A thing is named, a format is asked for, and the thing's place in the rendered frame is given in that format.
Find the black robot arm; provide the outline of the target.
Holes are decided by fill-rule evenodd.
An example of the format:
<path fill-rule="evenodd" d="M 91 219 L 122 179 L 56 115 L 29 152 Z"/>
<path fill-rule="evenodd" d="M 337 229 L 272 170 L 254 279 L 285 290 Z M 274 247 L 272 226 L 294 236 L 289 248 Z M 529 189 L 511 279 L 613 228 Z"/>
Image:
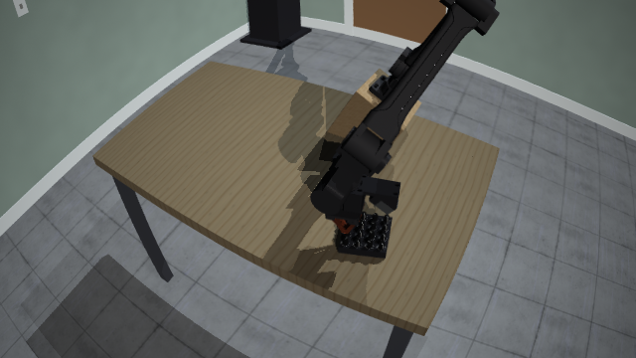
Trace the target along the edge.
<path fill-rule="evenodd" d="M 318 211 L 335 215 L 343 206 L 343 211 L 361 214 L 366 195 L 387 215 L 397 209 L 400 182 L 372 176 L 391 160 L 389 150 L 405 118 L 461 40 L 473 29 L 484 36 L 499 16 L 496 0 L 440 3 L 448 8 L 447 13 L 424 42 L 413 50 L 406 47 L 389 69 L 392 76 L 387 79 L 382 75 L 370 86 L 370 92 L 382 102 L 370 110 L 358 129 L 352 128 L 336 149 L 329 171 L 310 196 Z"/>

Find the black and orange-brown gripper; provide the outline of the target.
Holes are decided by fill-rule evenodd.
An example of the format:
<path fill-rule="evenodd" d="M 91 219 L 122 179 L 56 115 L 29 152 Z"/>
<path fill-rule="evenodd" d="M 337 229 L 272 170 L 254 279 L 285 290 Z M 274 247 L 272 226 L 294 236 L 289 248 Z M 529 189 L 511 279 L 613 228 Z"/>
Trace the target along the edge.
<path fill-rule="evenodd" d="M 363 205 L 363 209 L 364 209 L 364 206 L 365 206 L 365 202 L 364 202 L 364 205 Z M 363 209 L 362 209 L 362 212 L 363 212 Z M 343 206 L 342 206 L 342 208 L 340 209 L 340 211 L 336 215 L 326 215 L 325 214 L 325 218 L 327 220 L 333 220 L 333 222 L 337 225 L 337 227 L 339 228 L 341 233 L 349 234 L 350 231 L 355 226 L 359 225 L 359 222 L 360 222 L 361 217 L 362 217 L 362 212 L 361 212 L 361 214 L 358 214 L 358 213 L 352 213 L 352 212 L 343 211 Z M 339 219 L 341 219 L 341 220 L 339 220 Z M 346 223 L 345 220 L 348 221 L 348 223 Z"/>

